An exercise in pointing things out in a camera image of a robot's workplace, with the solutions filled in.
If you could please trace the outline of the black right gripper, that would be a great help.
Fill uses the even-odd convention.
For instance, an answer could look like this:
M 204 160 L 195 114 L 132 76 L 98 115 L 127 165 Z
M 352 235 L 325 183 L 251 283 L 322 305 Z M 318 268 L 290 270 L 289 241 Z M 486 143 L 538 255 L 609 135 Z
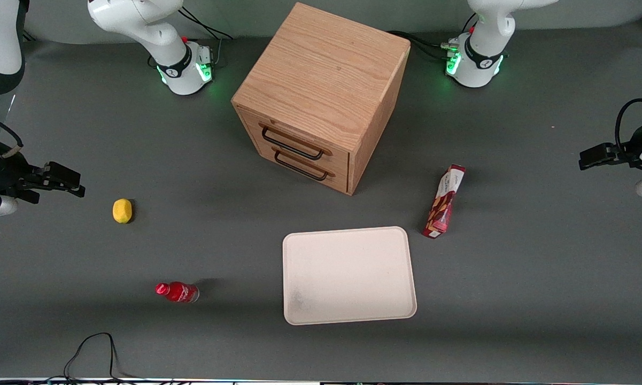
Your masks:
M 32 191 L 26 182 L 37 182 L 39 168 L 28 163 L 22 154 L 6 159 L 0 157 L 0 195 L 38 204 L 40 193 Z M 81 185 L 81 174 L 59 163 L 45 163 L 42 168 L 42 186 L 59 189 L 83 198 L 86 188 Z

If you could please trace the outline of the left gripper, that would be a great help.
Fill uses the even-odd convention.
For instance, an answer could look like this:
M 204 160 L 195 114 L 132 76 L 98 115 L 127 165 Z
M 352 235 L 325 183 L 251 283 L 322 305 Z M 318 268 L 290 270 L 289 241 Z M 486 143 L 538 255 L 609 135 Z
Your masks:
M 631 139 L 621 141 L 621 124 L 615 127 L 615 145 L 610 142 L 597 144 L 579 154 L 579 169 L 585 171 L 616 160 L 616 164 L 628 164 L 642 170 L 642 125 L 633 132 Z

